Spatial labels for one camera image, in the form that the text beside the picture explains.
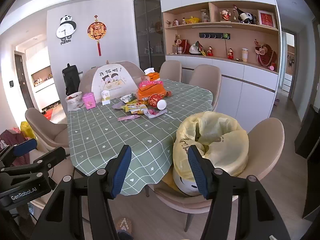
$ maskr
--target tall dark cabinet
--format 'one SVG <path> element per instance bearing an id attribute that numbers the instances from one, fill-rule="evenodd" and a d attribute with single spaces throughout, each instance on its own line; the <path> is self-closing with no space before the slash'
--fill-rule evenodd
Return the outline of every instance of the tall dark cabinet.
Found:
<path id="1" fill-rule="evenodd" d="M 160 0 L 134 0 L 133 5 L 140 68 L 159 72 L 165 62 Z"/>

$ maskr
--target black backpack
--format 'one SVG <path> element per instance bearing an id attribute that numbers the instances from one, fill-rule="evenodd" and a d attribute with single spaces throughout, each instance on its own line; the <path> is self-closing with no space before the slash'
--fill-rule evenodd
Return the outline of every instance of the black backpack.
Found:
<path id="1" fill-rule="evenodd" d="M 66 84 L 66 95 L 69 96 L 73 93 L 78 92 L 80 78 L 76 65 L 70 66 L 67 64 L 67 68 L 62 70 L 64 82 Z"/>

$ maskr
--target yellow bowl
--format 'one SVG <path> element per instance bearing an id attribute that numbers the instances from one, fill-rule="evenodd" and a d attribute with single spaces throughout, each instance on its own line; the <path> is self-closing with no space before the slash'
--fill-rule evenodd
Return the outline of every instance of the yellow bowl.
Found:
<path id="1" fill-rule="evenodd" d="M 187 24 L 190 24 L 190 23 L 199 23 L 200 22 L 200 19 L 197 18 L 197 17 L 193 17 L 193 18 L 190 18 L 190 19 L 185 19 L 185 22 Z"/>

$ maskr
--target slipper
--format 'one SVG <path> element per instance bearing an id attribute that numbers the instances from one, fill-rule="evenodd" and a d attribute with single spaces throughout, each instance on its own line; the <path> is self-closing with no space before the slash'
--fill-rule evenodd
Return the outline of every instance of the slipper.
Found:
<path id="1" fill-rule="evenodd" d="M 132 222 L 129 218 L 122 217 L 116 223 L 116 230 L 125 230 L 132 234 Z"/>

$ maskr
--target wine bottle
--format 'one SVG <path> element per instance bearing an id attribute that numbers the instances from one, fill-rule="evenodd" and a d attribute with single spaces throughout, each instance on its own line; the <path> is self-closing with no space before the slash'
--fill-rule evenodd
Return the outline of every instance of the wine bottle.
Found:
<path id="1" fill-rule="evenodd" d="M 237 6 L 235 6 L 235 5 L 233 5 L 233 6 L 237 10 L 241 20 L 243 20 L 244 23 L 249 23 L 250 22 L 250 18 L 246 15 L 246 13 L 244 11 L 240 10 Z"/>

